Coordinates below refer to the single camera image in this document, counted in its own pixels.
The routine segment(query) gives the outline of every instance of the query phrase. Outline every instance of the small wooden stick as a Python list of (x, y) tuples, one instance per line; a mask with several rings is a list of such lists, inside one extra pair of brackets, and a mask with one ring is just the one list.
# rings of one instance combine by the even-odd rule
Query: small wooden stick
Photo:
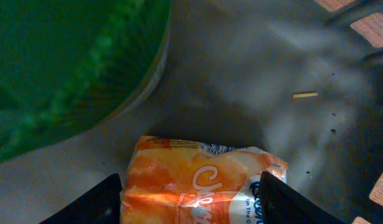
[(304, 98), (304, 97), (312, 97), (312, 96), (318, 96), (318, 93), (315, 91), (306, 91), (306, 92), (299, 92), (299, 93), (293, 94), (294, 98)]

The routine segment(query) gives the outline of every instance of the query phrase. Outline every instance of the green bowl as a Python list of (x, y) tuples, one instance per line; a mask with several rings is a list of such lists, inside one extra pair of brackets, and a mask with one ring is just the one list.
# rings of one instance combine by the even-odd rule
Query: green bowl
[(0, 162), (134, 108), (166, 61), (170, 0), (0, 0)]

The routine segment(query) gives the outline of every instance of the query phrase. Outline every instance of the gray surface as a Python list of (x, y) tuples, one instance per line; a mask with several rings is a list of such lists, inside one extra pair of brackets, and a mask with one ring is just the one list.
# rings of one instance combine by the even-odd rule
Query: gray surface
[[(168, 66), (153, 95), (0, 164), (0, 223), (42, 221), (108, 175), (125, 179), (144, 134), (261, 147), (288, 161), (294, 189), (350, 223), (383, 169), (383, 109), (372, 107), (369, 76), (350, 67), (367, 46), (323, 30), (325, 11), (313, 1), (268, 2), (277, 1), (175, 1)], [(319, 97), (292, 99), (309, 90)]]

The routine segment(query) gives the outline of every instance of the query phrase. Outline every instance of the orange packaging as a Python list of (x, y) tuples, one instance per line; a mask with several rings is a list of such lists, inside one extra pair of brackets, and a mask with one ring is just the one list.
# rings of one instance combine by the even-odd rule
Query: orange packaging
[(121, 193), (121, 222), (263, 223), (260, 174), (285, 181), (287, 168), (257, 147), (143, 136)]

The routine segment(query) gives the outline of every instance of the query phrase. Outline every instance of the plastic wrapper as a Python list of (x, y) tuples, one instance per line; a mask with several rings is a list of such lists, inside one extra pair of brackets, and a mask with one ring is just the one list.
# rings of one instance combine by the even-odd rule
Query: plastic wrapper
[(121, 193), (121, 222), (263, 223), (260, 174), (285, 181), (287, 168), (257, 147), (143, 136)]

